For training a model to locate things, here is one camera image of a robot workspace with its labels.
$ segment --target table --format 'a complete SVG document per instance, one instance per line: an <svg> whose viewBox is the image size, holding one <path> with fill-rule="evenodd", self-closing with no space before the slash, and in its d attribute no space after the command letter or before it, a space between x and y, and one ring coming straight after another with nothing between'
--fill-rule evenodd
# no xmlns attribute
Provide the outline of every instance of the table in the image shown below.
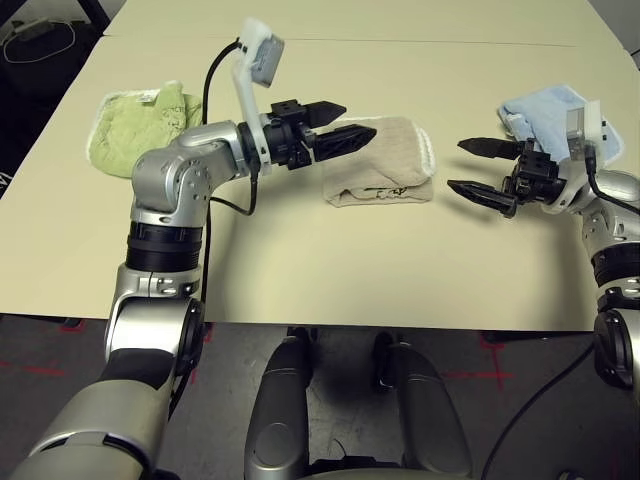
<svg viewBox="0 0 640 480"><path fill-rule="evenodd" d="M286 40L619 46L587 0L248 0L221 5L128 0L105 34L234 38L243 19L254 16Z"/></svg>
<svg viewBox="0 0 640 480"><path fill-rule="evenodd" d="M200 92L227 42L140 36L98 43L0 202L3 231L12 234L0 237L3 311L107 317L132 194L127 181L85 158L96 108L108 92L175 78ZM240 120L229 72L227 63L214 80L210 121ZM577 219L531 206L509 221L445 185L449 178L498 184L509 162L473 158L457 141L502 135L501 101L562 82L602 100L627 144L617 168L640 173L638 74L622 49L288 41L273 87L257 90L262 109L288 98L327 99L351 116L412 118L437 156L435 199L336 209L322 200L321 166L276 169L261 182L254 217L214 207L207 319L591 329L595 283ZM241 180L217 194L242 202L247 189Z"/></svg>

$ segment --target silver arm segment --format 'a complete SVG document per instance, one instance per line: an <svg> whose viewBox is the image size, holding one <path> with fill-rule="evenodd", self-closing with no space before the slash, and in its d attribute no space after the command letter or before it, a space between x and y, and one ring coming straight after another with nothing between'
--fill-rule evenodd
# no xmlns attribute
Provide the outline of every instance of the silver arm segment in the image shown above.
<svg viewBox="0 0 640 480"><path fill-rule="evenodd" d="M246 175L245 166L232 122L189 130L136 163L131 220L201 231L213 190ZM194 245L199 251L200 240ZM187 270L119 267L107 366L59 413L13 480L137 480L154 470L176 377L188 374L202 345L203 306L191 298L200 275L197 258Z"/></svg>
<svg viewBox="0 0 640 480"><path fill-rule="evenodd" d="M640 181L632 175L603 171L598 185L608 195L640 206ZM632 388L640 409L640 219L599 198L580 214L582 241L598 284L596 369L607 383Z"/></svg>

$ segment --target folded towel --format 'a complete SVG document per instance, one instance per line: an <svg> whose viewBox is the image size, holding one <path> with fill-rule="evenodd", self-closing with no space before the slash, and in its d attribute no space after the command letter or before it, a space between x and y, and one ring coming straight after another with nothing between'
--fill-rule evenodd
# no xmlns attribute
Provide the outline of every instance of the folded towel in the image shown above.
<svg viewBox="0 0 640 480"><path fill-rule="evenodd" d="M147 150L165 147L185 128L202 122L202 101L182 93L180 82L158 90L109 94L89 136L87 156L98 170L130 178Z"/></svg>
<svg viewBox="0 0 640 480"><path fill-rule="evenodd" d="M569 158L567 145L567 111L582 107L586 100L568 85L556 85L524 97L505 102L498 115L518 141L535 138L538 150L561 162ZM615 161L624 151L624 142L607 122L603 128L605 165Z"/></svg>
<svg viewBox="0 0 640 480"><path fill-rule="evenodd" d="M357 152L322 162L324 198L336 207L426 202L433 198L435 158L426 132L408 118L351 118L375 128L374 139Z"/></svg>

